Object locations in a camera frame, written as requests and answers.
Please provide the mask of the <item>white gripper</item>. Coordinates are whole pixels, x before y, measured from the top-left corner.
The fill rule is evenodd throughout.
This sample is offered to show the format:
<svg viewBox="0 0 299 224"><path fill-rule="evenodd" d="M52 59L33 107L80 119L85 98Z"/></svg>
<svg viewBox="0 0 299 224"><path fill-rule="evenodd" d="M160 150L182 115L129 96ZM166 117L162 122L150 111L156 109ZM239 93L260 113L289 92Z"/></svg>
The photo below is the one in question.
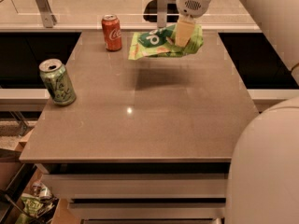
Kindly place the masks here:
<svg viewBox="0 0 299 224"><path fill-rule="evenodd" d="M203 16L211 0L177 0L176 5L178 12L183 15L178 18L176 25L175 44L178 47L185 47L189 42L195 21L193 18Z"/></svg>

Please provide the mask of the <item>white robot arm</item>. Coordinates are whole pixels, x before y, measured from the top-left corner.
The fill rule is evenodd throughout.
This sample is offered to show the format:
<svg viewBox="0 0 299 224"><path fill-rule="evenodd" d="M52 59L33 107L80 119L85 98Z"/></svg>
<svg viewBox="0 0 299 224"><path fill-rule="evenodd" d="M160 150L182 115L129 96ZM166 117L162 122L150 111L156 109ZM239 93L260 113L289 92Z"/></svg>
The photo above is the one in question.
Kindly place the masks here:
<svg viewBox="0 0 299 224"><path fill-rule="evenodd" d="M298 77L299 0L240 0ZM225 224L299 224L299 98L254 119L235 145Z"/></svg>

